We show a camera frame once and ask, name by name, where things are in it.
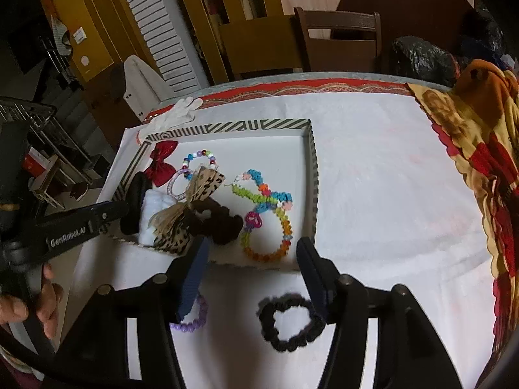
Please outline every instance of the red hair bow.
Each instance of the red hair bow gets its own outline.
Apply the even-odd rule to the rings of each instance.
[[[157,187],[166,184],[176,172],[175,167],[164,162],[164,159],[171,155],[177,146],[177,141],[165,140],[157,143],[155,149],[151,152],[150,158],[152,162],[151,165],[144,170],[144,174]]]

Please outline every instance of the leopard print bow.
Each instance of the leopard print bow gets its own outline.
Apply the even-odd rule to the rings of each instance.
[[[224,181],[223,174],[201,166],[189,182],[185,202],[178,202],[151,217],[150,226],[155,227],[157,235],[153,246],[173,254],[183,254],[191,242],[191,236],[182,226],[185,210],[193,209],[193,201],[208,198]]]

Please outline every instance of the light switch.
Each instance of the light switch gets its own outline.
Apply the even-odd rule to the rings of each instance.
[[[83,28],[79,28],[76,32],[72,34],[72,36],[74,37],[76,44],[81,44],[87,38],[87,35],[85,34]]]

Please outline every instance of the red and yellow cloth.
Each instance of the red and yellow cloth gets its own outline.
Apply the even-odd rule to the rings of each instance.
[[[483,214],[496,297],[494,346],[483,377],[499,360],[519,321],[517,79],[494,64],[474,60],[447,93],[409,87]]]

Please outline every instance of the human hand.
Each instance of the human hand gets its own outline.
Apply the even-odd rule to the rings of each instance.
[[[61,285],[50,282],[54,273],[49,264],[43,265],[42,292],[36,302],[36,315],[43,323],[43,332],[49,339],[56,335],[58,328],[58,304],[63,297]],[[0,296],[0,324],[22,322],[27,319],[29,310],[25,303],[13,296]]]

